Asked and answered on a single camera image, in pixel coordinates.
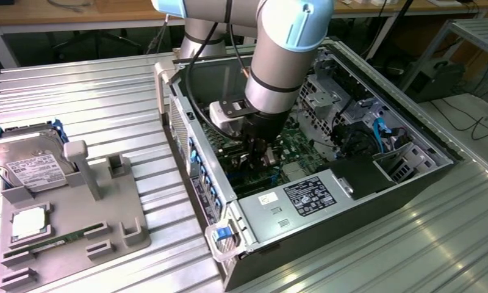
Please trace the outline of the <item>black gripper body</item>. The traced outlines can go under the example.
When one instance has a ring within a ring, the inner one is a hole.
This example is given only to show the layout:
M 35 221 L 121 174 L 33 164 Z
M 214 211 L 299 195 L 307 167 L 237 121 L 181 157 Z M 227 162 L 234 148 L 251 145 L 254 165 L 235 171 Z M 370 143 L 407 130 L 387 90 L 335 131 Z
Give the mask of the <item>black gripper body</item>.
M 255 112 L 245 116 L 242 124 L 242 141 L 266 145 L 271 143 L 279 134 L 289 112 L 267 114 Z

